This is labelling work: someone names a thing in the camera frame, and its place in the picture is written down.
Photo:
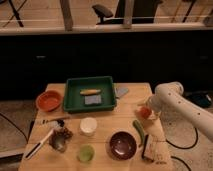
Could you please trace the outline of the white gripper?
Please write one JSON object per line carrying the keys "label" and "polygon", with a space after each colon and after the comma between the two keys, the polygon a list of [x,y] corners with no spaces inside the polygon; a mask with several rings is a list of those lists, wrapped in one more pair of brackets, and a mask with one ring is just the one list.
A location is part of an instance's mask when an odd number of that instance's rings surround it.
{"label": "white gripper", "polygon": [[140,116],[139,110],[143,106],[149,107],[152,110],[152,114],[149,116],[148,119],[145,119],[145,120],[157,120],[160,117],[160,115],[162,113],[161,102],[159,100],[157,100],[154,96],[149,97],[145,102],[140,102],[137,104],[137,107],[138,107],[137,113],[139,116]]}

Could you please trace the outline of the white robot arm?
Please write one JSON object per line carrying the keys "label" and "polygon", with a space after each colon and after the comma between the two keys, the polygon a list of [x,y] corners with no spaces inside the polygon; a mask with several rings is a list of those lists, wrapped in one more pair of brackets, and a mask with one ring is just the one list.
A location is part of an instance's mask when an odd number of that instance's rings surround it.
{"label": "white robot arm", "polygon": [[154,93],[139,106],[147,107],[158,117],[164,105],[172,107],[203,135],[213,142],[213,113],[193,104],[183,97],[184,87],[180,82],[158,84]]}

